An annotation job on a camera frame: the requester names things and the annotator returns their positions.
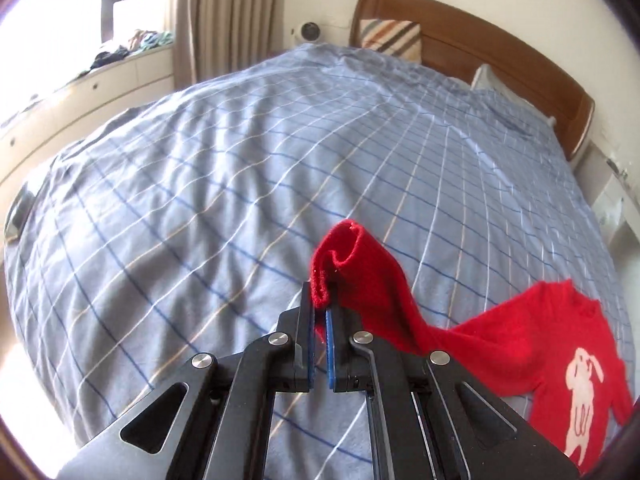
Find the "black metal frame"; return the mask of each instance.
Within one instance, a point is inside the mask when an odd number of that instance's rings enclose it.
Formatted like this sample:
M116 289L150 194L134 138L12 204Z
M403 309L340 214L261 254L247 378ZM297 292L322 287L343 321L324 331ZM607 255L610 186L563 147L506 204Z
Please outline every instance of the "black metal frame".
M244 352L191 358L86 444L58 478L262 480L276 392L313 386L308 283L301 298L280 314L275 333ZM335 303L326 325L330 387L367 396L376 480L578 478L560 450L445 352L399 352ZM623 432L614 451L636 446L633 435ZM589 478L630 480L638 465L638 454L627 453L626 461L604 460Z

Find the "bed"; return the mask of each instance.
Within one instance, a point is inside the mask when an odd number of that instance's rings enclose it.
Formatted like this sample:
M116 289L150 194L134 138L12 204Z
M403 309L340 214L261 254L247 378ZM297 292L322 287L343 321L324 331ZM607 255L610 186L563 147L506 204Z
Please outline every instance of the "bed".
M305 45L114 118L47 167L6 247L12 319L85 443L191 355L238 352L300 300L311 254L353 218L450 327L539 280L601 301L633 383L622 292L567 159L593 100L503 30L433 0L359 0L421 24L422 65ZM493 91L490 63L555 131ZM370 478L360 394L276 399L265 475ZM508 399L523 416L530 397ZM611 423L609 434L614 431Z

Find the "red sweater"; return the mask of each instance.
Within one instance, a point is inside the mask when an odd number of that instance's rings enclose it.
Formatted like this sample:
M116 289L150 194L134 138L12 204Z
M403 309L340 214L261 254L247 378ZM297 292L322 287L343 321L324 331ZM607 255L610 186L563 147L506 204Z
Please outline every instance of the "red sweater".
M416 354L443 349L499 396L534 392L529 423L581 472L596 462L609 407L620 424L632 411L624 363L600 303L570 280L540 282L452 330L428 325L396 260L361 225L334 226L311 262L314 306L338 301L366 330ZM323 335L322 326L318 327Z

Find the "wooden headboard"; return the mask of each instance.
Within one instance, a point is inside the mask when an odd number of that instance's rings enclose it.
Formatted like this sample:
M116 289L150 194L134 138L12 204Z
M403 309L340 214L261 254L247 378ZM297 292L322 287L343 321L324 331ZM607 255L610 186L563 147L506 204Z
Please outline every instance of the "wooden headboard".
M593 99L558 65L523 41L468 12L435 0L358 0L350 45L360 46L360 20L420 23L422 64L471 83L488 63L516 94L556 118L556 137L567 160L586 138Z

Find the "wall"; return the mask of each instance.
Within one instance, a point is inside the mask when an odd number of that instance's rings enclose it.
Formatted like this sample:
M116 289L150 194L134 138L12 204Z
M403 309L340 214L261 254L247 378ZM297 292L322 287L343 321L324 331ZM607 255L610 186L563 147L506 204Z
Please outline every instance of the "wall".
M285 0L292 27L323 24L326 41L348 42L357 0ZM593 139L627 168L640 191L640 56L602 0L440 0L504 28L564 68L596 101Z

